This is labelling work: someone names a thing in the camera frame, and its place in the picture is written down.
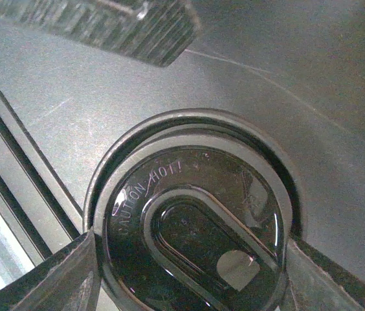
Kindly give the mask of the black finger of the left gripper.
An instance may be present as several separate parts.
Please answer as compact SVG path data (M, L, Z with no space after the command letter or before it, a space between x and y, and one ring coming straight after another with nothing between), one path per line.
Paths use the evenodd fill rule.
M0 18L157 67L201 31L190 1L0 1Z

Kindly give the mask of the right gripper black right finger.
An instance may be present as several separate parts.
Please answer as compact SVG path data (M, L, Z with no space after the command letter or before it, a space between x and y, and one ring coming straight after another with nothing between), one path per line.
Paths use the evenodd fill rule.
M287 245L282 310L365 310L365 282L299 238Z

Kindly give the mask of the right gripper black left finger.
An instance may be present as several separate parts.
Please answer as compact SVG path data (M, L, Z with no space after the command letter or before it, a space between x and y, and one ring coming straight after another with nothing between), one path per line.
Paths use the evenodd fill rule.
M100 272L90 229L0 290L0 310L96 310Z

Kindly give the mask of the black plastic cup lid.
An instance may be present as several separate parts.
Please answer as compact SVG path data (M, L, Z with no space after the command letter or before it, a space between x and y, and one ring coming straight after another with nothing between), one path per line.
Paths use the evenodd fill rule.
M276 310L291 222L275 170L215 130L134 149L93 216L103 283L122 310Z

